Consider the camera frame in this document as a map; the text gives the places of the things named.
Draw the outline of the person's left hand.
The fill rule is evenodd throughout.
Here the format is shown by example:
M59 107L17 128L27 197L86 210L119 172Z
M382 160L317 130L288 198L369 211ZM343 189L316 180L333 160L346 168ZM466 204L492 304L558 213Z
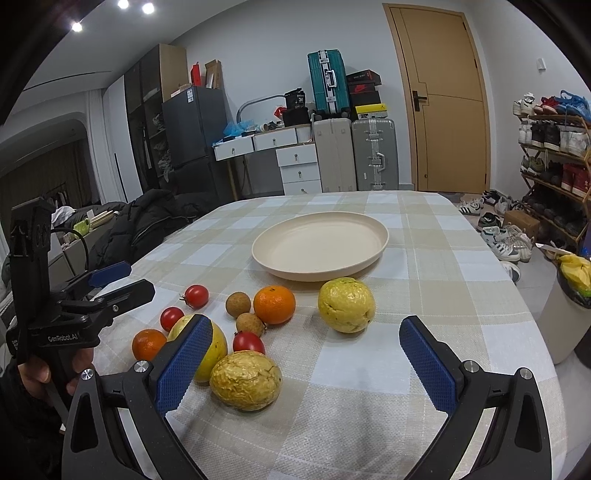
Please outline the person's left hand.
M74 377L66 386L66 391L73 395L78 383L78 375L85 369L93 368L94 350L92 348L81 349L76 352L72 359ZM49 366L41 359L32 358L26 363L18 366L18 371L23 386L29 394L42 398L45 395L46 386L52 380L52 372Z

